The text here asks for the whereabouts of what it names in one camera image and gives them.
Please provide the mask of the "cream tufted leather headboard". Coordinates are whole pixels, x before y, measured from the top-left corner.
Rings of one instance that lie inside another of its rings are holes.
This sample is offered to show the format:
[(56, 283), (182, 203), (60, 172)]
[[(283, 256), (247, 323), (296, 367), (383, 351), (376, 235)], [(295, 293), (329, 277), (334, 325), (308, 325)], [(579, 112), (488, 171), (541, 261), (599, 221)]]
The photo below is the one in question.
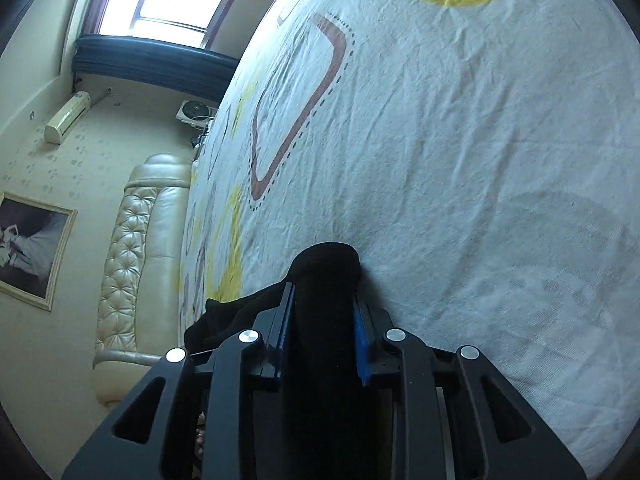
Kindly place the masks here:
[(179, 268), (192, 162), (150, 156), (124, 186), (101, 283), (92, 374), (96, 400), (119, 403), (178, 347)]

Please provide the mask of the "dark blue left curtain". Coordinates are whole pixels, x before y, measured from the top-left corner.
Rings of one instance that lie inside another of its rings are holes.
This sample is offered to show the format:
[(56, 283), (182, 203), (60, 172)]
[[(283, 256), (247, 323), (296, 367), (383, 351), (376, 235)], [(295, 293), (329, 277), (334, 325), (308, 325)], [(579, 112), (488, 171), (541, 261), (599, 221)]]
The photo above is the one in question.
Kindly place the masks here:
[(221, 102), (239, 61), (170, 42), (128, 36), (82, 35), (72, 71), (126, 79)]

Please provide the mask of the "white wall air conditioner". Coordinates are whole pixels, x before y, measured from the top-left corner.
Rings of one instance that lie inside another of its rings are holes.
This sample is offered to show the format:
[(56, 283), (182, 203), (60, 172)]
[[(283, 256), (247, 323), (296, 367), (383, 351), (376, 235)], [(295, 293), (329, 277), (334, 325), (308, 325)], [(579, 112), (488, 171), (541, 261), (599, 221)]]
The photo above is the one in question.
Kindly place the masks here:
[(90, 94), (85, 91), (76, 92), (47, 122), (44, 127), (44, 140), (47, 143), (60, 145), (70, 129), (90, 110)]

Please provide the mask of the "black pants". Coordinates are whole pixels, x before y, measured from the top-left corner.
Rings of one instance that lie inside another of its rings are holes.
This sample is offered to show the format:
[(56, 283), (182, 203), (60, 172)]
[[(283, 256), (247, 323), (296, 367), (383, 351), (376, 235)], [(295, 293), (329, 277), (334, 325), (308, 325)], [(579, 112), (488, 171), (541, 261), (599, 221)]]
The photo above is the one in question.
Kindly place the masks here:
[(257, 478), (390, 478), (390, 396), (363, 388), (357, 373), (360, 278), (352, 246), (314, 245), (279, 283), (230, 302), (207, 300), (184, 333), (191, 353), (217, 348), (277, 307), (285, 285), (294, 285), (282, 387), (253, 396)]

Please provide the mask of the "small white fan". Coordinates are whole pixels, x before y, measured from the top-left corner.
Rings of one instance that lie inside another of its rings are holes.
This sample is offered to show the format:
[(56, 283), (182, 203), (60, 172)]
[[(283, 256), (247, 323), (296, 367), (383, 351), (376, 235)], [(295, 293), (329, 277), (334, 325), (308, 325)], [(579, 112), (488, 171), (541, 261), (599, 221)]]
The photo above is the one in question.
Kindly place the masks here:
[(216, 113), (215, 107), (208, 106), (200, 101), (185, 100), (181, 103), (176, 118), (179, 122), (194, 129), (204, 130)]

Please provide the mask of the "framed wall picture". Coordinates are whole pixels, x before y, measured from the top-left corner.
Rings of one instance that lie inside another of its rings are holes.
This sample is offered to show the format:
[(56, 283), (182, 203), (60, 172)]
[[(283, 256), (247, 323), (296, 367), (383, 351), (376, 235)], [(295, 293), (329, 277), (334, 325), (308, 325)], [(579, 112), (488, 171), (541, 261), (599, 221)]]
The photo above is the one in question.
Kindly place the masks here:
[(75, 209), (1, 193), (1, 292), (50, 312)]

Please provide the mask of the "patterned white bed sheet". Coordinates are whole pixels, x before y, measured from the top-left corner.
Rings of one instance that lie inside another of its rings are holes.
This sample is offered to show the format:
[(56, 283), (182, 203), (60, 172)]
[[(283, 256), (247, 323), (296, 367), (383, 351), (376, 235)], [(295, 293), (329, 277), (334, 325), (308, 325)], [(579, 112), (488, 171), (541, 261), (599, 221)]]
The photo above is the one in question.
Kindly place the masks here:
[(596, 478), (639, 418), (639, 44), (612, 0), (277, 0), (194, 162), (179, 325), (352, 245)]

